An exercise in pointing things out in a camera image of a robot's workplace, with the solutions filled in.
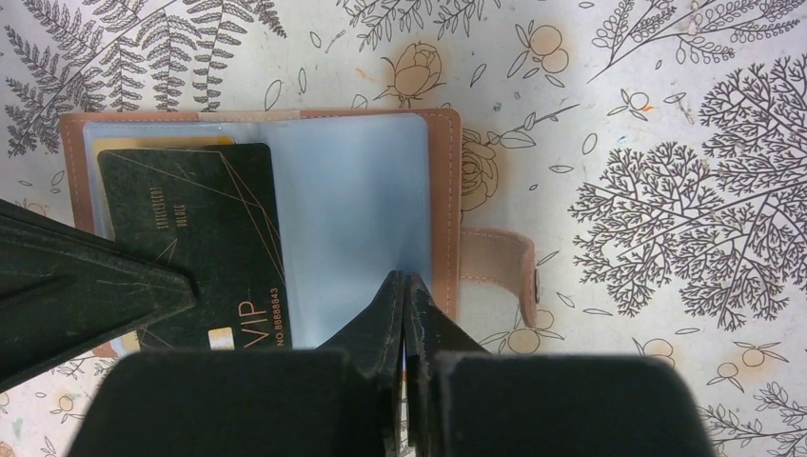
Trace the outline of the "gold credit card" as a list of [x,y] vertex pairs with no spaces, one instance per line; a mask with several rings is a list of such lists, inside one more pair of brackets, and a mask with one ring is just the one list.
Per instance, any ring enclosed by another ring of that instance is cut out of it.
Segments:
[[241,203],[228,176],[224,141],[136,138],[101,142],[97,163],[108,229],[123,248],[190,274],[193,308],[138,328],[142,349],[232,348],[228,303],[237,281]]

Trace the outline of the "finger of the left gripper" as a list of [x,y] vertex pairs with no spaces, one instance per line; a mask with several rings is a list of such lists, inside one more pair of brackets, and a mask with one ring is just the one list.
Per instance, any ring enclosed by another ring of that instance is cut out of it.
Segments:
[[183,272],[1,203],[1,389],[193,308]]

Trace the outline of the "brown leather card holder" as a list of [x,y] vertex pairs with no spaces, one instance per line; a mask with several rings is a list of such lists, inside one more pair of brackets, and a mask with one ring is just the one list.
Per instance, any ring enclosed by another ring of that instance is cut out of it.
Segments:
[[453,109],[71,113],[60,130],[77,228],[109,236],[97,156],[104,139],[263,143],[272,153],[295,348],[315,348],[355,317],[392,269],[419,273],[459,313],[461,280],[495,285],[537,324],[533,242],[464,228],[472,137]]

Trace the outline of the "black VIP credit card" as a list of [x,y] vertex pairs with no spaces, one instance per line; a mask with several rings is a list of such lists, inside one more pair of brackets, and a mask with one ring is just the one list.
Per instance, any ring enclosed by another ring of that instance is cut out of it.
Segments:
[[106,149],[97,160],[114,240],[197,290],[193,308],[138,330],[142,348],[291,348],[266,144]]

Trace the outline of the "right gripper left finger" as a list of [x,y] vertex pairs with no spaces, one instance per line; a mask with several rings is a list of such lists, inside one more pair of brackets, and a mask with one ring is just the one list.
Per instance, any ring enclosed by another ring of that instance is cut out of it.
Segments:
[[72,456],[395,456],[405,276],[314,349],[154,350],[96,393]]

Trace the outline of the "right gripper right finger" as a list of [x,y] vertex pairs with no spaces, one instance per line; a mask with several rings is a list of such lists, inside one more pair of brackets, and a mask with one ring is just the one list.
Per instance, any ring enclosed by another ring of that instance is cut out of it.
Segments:
[[667,364],[618,354],[497,355],[409,275],[403,300],[408,439],[420,456],[710,456],[689,388]]

